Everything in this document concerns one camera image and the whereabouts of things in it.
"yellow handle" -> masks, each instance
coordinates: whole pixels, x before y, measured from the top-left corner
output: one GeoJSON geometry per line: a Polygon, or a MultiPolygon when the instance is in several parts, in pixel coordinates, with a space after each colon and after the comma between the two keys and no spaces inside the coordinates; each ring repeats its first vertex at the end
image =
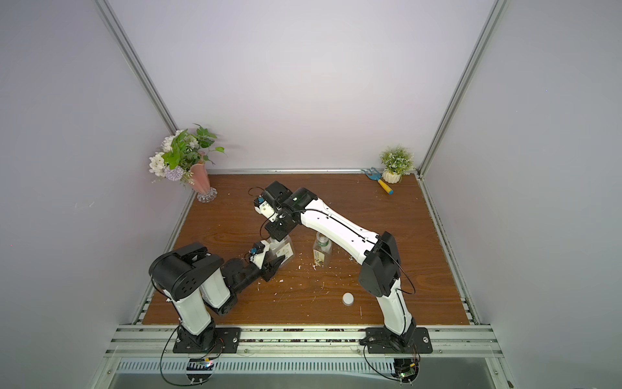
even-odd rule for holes
{"type": "Polygon", "coordinates": [[[393,193],[393,189],[391,189],[387,184],[384,183],[384,181],[382,180],[378,180],[378,184],[380,184],[381,187],[383,187],[383,189],[388,193],[391,194],[393,193]]]}

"potted plant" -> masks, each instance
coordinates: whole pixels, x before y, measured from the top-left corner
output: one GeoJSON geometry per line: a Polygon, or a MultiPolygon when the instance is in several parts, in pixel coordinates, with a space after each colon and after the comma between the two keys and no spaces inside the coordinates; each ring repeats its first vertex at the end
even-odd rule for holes
{"type": "Polygon", "coordinates": [[[212,201],[218,192],[210,186],[205,162],[210,160],[210,151],[225,152],[222,147],[210,149],[216,138],[216,135],[202,126],[198,126],[196,134],[190,134],[187,129],[178,129],[175,135],[164,138],[162,150],[149,158],[149,172],[160,179],[165,177],[171,181],[189,184],[197,192],[200,202],[212,201]]]}
{"type": "Polygon", "coordinates": [[[402,146],[386,149],[380,154],[380,160],[384,164],[383,180],[390,184],[400,181],[402,175],[410,174],[414,168],[412,154],[402,146]]]}

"black cable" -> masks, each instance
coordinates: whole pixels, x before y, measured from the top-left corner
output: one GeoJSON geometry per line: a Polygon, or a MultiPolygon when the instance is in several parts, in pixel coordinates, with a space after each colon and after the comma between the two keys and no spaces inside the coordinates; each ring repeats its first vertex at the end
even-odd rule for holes
{"type": "Polygon", "coordinates": [[[402,291],[402,292],[404,292],[404,293],[407,293],[407,294],[415,294],[415,293],[417,292],[417,291],[415,290],[415,286],[414,286],[414,284],[412,283],[411,278],[410,278],[410,277],[408,277],[408,274],[404,271],[404,269],[402,269],[402,266],[401,266],[401,265],[400,265],[400,264],[396,261],[396,259],[395,259],[395,258],[393,258],[393,256],[392,256],[390,253],[388,253],[388,252],[387,252],[384,248],[382,248],[382,246],[380,246],[380,250],[383,250],[383,251],[384,251],[384,253],[385,253],[385,254],[387,254],[387,255],[389,256],[389,258],[390,258],[391,260],[393,260],[393,262],[395,262],[395,264],[396,264],[396,265],[398,265],[399,269],[402,271],[402,273],[404,273],[404,276],[406,276],[406,279],[408,279],[408,282],[410,282],[410,283],[411,283],[411,286],[412,286],[412,293],[405,292],[405,291],[403,291],[403,290],[401,290],[401,289],[398,289],[398,290],[400,290],[400,291],[402,291]]]}
{"type": "MultiPolygon", "coordinates": [[[[321,211],[321,210],[319,210],[319,209],[313,209],[313,208],[311,208],[311,209],[301,209],[301,210],[296,210],[296,211],[293,211],[292,213],[295,213],[295,212],[305,212],[305,211],[316,211],[316,212],[320,212],[320,213],[322,213],[323,215],[326,215],[327,217],[330,217],[331,219],[333,219],[333,220],[334,220],[334,221],[336,221],[337,223],[339,223],[339,224],[343,225],[345,228],[347,228],[347,229],[349,229],[350,231],[352,231],[352,232],[353,232],[356,236],[358,236],[358,237],[360,237],[360,238],[364,239],[365,241],[367,241],[367,242],[369,242],[369,243],[374,244],[374,242],[370,241],[369,239],[367,239],[367,238],[366,238],[366,237],[364,237],[363,235],[361,235],[361,234],[359,234],[358,232],[354,231],[354,230],[353,230],[350,226],[345,225],[345,224],[344,224],[344,223],[342,223],[340,220],[337,220],[337,219],[335,219],[334,217],[332,217],[332,215],[330,215],[329,213],[326,213],[326,212],[321,211]]],[[[379,241],[381,241],[381,242],[383,242],[385,245],[387,244],[384,240],[382,240],[382,239],[380,239],[380,238],[378,238],[378,240],[379,240],[379,241]]],[[[404,269],[403,269],[403,268],[402,268],[402,266],[399,264],[399,262],[397,262],[397,260],[396,260],[395,258],[393,258],[393,256],[392,256],[389,252],[387,252],[387,251],[386,251],[386,250],[385,250],[382,246],[380,246],[380,249],[381,249],[381,250],[383,250],[383,251],[385,252],[385,254],[387,254],[387,255],[389,256],[389,258],[390,258],[393,262],[395,262],[395,264],[399,267],[399,269],[402,271],[402,273],[404,273],[404,275],[405,275],[405,276],[406,276],[406,278],[408,279],[408,282],[410,282],[410,283],[411,283],[411,286],[412,286],[412,292],[407,292],[407,291],[405,291],[405,290],[403,290],[403,289],[398,289],[398,290],[400,290],[400,291],[402,291],[402,292],[404,292],[404,293],[406,293],[406,294],[415,294],[415,293],[416,293],[416,290],[415,290],[415,285],[412,283],[411,278],[410,278],[410,277],[408,277],[408,274],[404,271],[404,269]]]]}
{"type": "Polygon", "coordinates": [[[248,193],[248,195],[249,195],[249,196],[259,197],[259,196],[261,196],[261,194],[264,192],[264,190],[265,190],[265,189],[263,189],[263,188],[262,188],[262,187],[260,187],[260,186],[254,186],[254,187],[252,187],[252,188],[249,188],[247,193],[248,193]],[[255,195],[252,195],[252,194],[251,194],[251,190],[253,190],[253,189],[255,189],[255,188],[261,189],[261,193],[260,193],[259,195],[257,195],[257,196],[255,196],[255,195]]]}
{"type": "MultiPolygon", "coordinates": [[[[207,380],[205,381],[201,381],[201,382],[196,382],[196,383],[186,383],[186,384],[181,384],[181,383],[174,383],[171,381],[168,381],[166,379],[166,377],[164,377],[164,373],[162,373],[162,358],[164,357],[164,352],[166,351],[166,348],[169,345],[169,342],[171,339],[173,339],[173,335],[175,335],[175,333],[179,330],[179,327],[181,326],[181,324],[179,324],[177,326],[177,328],[175,328],[175,330],[173,331],[173,333],[171,333],[171,335],[169,336],[169,339],[166,341],[166,344],[164,345],[164,348],[162,349],[162,353],[160,354],[160,376],[162,377],[162,379],[164,380],[164,382],[168,383],[169,385],[173,385],[174,387],[195,387],[197,385],[203,385],[204,383],[207,382],[207,380]]],[[[224,348],[224,342],[221,343],[220,346],[220,353],[216,356],[216,358],[218,358],[220,356],[220,354],[223,353],[223,348],[224,348]]]]}
{"type": "Polygon", "coordinates": [[[388,379],[388,380],[391,380],[391,381],[402,382],[402,380],[397,380],[397,379],[395,379],[395,378],[391,378],[391,377],[387,377],[387,376],[385,376],[385,375],[384,375],[384,374],[382,374],[381,372],[377,371],[377,370],[376,370],[376,369],[375,369],[375,368],[371,365],[371,363],[367,360],[367,356],[365,356],[365,347],[369,347],[369,344],[370,344],[370,343],[376,343],[376,342],[367,342],[367,343],[363,346],[363,358],[365,358],[365,362],[367,362],[367,365],[368,365],[369,367],[371,367],[371,369],[372,369],[372,370],[374,370],[376,373],[378,373],[378,375],[379,375],[380,377],[384,377],[384,378],[386,378],[386,379],[388,379]]]}
{"type": "Polygon", "coordinates": [[[358,232],[354,231],[351,227],[349,227],[349,226],[345,225],[345,223],[343,223],[341,220],[337,220],[337,219],[335,219],[332,215],[330,215],[329,213],[326,213],[326,212],[321,211],[321,210],[319,210],[319,209],[313,209],[313,208],[310,208],[310,209],[299,209],[299,210],[296,210],[296,211],[292,211],[292,213],[296,213],[296,212],[306,212],[306,211],[316,211],[316,212],[320,212],[322,215],[327,216],[327,218],[328,218],[328,217],[330,217],[331,219],[333,219],[333,220],[334,220],[334,221],[336,221],[337,223],[339,223],[339,224],[343,225],[345,228],[347,228],[347,229],[349,229],[350,231],[352,231],[352,232],[353,232],[356,236],[360,237],[360,238],[361,238],[361,239],[363,239],[364,241],[367,241],[367,242],[372,243],[372,244],[374,243],[374,242],[372,242],[371,240],[369,240],[369,239],[367,239],[366,237],[364,237],[363,235],[361,235],[361,234],[359,234],[358,232]]]}

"wooden table surface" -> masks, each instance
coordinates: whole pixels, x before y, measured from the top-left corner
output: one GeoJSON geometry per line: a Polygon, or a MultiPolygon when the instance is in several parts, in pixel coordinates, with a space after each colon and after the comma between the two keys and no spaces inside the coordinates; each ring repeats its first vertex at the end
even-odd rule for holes
{"type": "MultiPolygon", "coordinates": [[[[211,253],[228,260],[242,258],[253,242],[261,240],[265,218],[256,213],[251,187],[266,187],[278,180],[291,191],[306,187],[334,211],[363,228],[395,236],[402,267],[411,277],[415,295],[404,294],[417,324],[468,324],[439,238],[414,176],[392,184],[388,195],[363,174],[214,175],[217,198],[207,204],[194,201],[175,247],[199,241],[211,253]]],[[[257,196],[261,189],[254,189],[257,196]]],[[[295,257],[270,282],[259,278],[238,295],[238,303],[225,316],[210,314],[219,324],[383,324],[376,298],[358,283],[360,265],[337,245],[326,268],[313,265],[315,231],[299,225],[290,234],[295,257]],[[354,304],[341,297],[350,292],[354,304]]],[[[412,290],[402,274],[402,289],[412,290]]],[[[171,303],[155,293],[143,324],[177,324],[171,303]]]]}

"purple flower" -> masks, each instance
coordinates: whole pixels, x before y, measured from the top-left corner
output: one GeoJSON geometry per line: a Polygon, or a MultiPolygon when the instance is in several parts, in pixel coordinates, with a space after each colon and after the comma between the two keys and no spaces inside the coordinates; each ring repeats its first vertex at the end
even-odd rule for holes
{"type": "Polygon", "coordinates": [[[175,169],[165,169],[164,177],[168,178],[171,181],[179,181],[180,179],[182,179],[184,173],[185,172],[183,171],[183,169],[177,166],[175,169]]]}

